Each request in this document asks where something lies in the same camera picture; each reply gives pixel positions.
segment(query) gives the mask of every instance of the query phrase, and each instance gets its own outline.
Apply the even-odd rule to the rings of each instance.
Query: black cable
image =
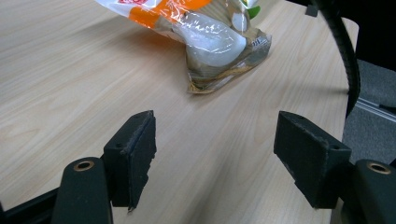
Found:
[[[335,42],[340,50],[341,57],[346,68],[346,77],[349,85],[346,116],[350,114],[361,92],[361,76],[359,73],[358,61],[355,50],[350,41],[341,16],[340,10],[335,4],[335,0],[311,0],[312,3],[321,11],[323,17],[329,25]]]

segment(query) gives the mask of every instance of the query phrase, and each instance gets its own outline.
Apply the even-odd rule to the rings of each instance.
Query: gray carpet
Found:
[[[359,66],[361,98],[396,106],[396,72],[364,61]],[[370,159],[389,164],[396,159],[396,122],[355,106],[346,119],[343,143],[352,148],[352,162]]]

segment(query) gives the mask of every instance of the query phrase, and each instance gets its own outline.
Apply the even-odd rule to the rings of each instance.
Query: plastic bag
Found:
[[[209,93],[268,55],[271,36],[250,26],[248,0],[96,0],[161,35],[186,44],[189,91]]]

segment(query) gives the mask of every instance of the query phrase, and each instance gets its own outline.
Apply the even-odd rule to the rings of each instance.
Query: wooden table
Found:
[[[140,203],[115,223],[329,223],[273,153],[277,113],[341,139],[347,79],[324,20],[286,1],[253,25],[269,58],[208,95],[186,93],[184,46],[94,1],[0,3],[0,201],[9,209],[57,188],[63,168],[153,109],[157,148]],[[345,20],[356,42],[358,26]]]

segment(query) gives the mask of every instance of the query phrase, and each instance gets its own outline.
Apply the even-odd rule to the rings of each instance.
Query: wood grain surface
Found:
[[[0,2],[0,201],[9,209],[60,184],[63,168],[100,157],[133,114],[153,109],[156,158],[132,213],[115,223],[329,223],[273,153],[277,113],[341,139],[347,79],[319,16],[262,3],[253,24],[269,58],[208,95],[186,93],[185,48],[94,1]],[[345,20],[356,44],[359,27]]]

